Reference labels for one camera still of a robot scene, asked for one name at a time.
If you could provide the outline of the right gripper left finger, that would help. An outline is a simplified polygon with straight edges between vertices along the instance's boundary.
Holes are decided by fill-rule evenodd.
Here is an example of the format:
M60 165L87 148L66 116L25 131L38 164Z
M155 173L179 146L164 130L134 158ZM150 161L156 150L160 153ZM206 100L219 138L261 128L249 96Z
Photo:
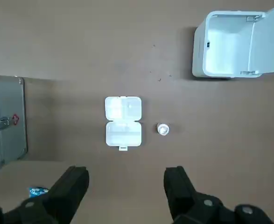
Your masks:
M69 224L89 186L86 167L69 167L50 188L33 187L29 198L6 213L0 224Z

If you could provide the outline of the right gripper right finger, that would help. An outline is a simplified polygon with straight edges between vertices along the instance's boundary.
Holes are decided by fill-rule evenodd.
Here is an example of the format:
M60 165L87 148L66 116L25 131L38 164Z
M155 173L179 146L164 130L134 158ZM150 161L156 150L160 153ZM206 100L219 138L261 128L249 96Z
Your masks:
M272 224L259 207L239 204L233 210L195 190L182 166L166 168L163 185L174 224Z

